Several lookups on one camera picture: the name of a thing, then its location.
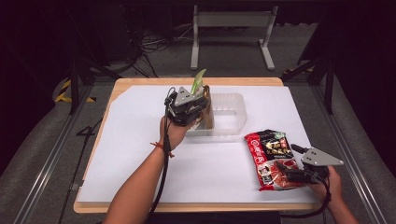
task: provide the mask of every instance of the bracelet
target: bracelet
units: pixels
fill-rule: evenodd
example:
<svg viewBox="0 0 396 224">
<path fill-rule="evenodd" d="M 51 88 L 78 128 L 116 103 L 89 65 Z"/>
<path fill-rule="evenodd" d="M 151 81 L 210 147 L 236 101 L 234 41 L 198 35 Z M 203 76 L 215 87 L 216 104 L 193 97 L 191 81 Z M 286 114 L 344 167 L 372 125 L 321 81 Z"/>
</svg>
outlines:
<svg viewBox="0 0 396 224">
<path fill-rule="evenodd" d="M 163 144 L 161 144 L 161 143 L 155 142 L 155 143 L 150 143 L 150 144 L 154 145 L 155 147 L 160 147 L 160 148 L 163 149 Z M 174 157 L 175 157 L 175 155 L 172 154 L 171 151 L 168 152 L 168 156 L 169 156 L 170 158 L 174 158 Z"/>
</svg>

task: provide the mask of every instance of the gray carpet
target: gray carpet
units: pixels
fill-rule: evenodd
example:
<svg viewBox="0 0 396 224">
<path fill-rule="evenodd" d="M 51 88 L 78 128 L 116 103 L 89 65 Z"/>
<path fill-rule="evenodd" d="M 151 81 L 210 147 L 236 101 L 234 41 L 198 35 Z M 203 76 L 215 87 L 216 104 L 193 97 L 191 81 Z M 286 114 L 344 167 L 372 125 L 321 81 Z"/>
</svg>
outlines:
<svg viewBox="0 0 396 224">
<path fill-rule="evenodd" d="M 284 26 L 274 29 L 269 50 L 275 63 L 275 71 L 266 69 L 257 43 L 257 35 L 260 34 L 260 31 L 247 29 L 241 35 L 224 30 L 203 31 L 200 42 L 199 69 L 207 69 L 206 77 L 280 77 L 283 71 L 296 66 L 296 62 L 314 29 L 315 25 Z M 148 56 L 159 77 L 193 77 L 196 74 L 196 71 L 190 70 L 191 41 L 188 39 L 175 43 L 163 51 L 150 53 Z M 142 69 L 150 73 L 149 68 L 142 61 L 138 61 L 138 63 Z M 123 72 L 122 75 L 143 77 L 134 69 Z M 327 115 L 320 107 L 321 102 L 318 102 L 314 97 L 313 88 L 305 82 L 301 82 L 304 78 L 304 75 L 297 76 L 292 81 L 286 82 L 285 85 L 290 87 L 311 144 L 341 158 L 339 142 L 329 125 Z M 96 97 L 97 101 L 83 105 L 78 114 L 78 120 L 66 140 L 63 153 L 35 205 L 28 223 L 58 222 L 70 180 L 83 147 L 84 137 L 76 136 L 76 134 L 87 126 L 93 126 L 103 116 L 113 85 L 114 83 L 109 81 L 109 78 L 97 78 L 90 93 L 90 96 Z M 332 106 L 334 112 L 332 117 L 336 120 L 348 146 L 353 151 L 353 156 L 359 164 L 375 202 L 380 207 L 385 220 L 392 223 L 392 220 L 396 220 L 396 215 L 392 212 L 392 206 L 396 204 L 395 178 L 377 155 L 336 80 Z M 1 176 L 0 223 L 13 223 L 62 130 L 69 109 L 69 103 L 57 103 L 55 108 L 29 134 Z M 80 183 L 95 136 L 91 137 L 88 142 L 75 183 Z M 337 170 L 343 177 L 346 202 L 355 216 L 361 223 L 375 223 L 373 221 L 375 219 L 367 211 L 370 205 L 365 204 L 362 199 L 364 195 L 358 191 L 359 188 L 351 177 L 350 171 L 346 166 L 339 167 Z M 76 194 L 77 192 L 72 190 L 69 195 L 63 223 L 101 221 L 104 214 L 81 215 L 73 211 Z M 282 223 L 322 223 L 322 221 L 322 217 L 317 216 L 307 219 L 284 218 Z M 327 221 L 332 223 L 329 214 L 327 214 Z"/>
</svg>

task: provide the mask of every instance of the plastic tub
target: plastic tub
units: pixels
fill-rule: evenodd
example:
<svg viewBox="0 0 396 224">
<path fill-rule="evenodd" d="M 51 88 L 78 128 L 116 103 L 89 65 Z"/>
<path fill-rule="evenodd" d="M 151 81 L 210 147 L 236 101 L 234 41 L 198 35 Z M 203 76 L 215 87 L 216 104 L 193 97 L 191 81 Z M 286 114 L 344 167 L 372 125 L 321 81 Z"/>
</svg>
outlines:
<svg viewBox="0 0 396 224">
<path fill-rule="evenodd" d="M 194 125 L 186 136 L 238 135 L 247 121 L 243 95 L 239 93 L 211 93 L 214 128 L 205 129 L 203 123 Z"/>
</svg>

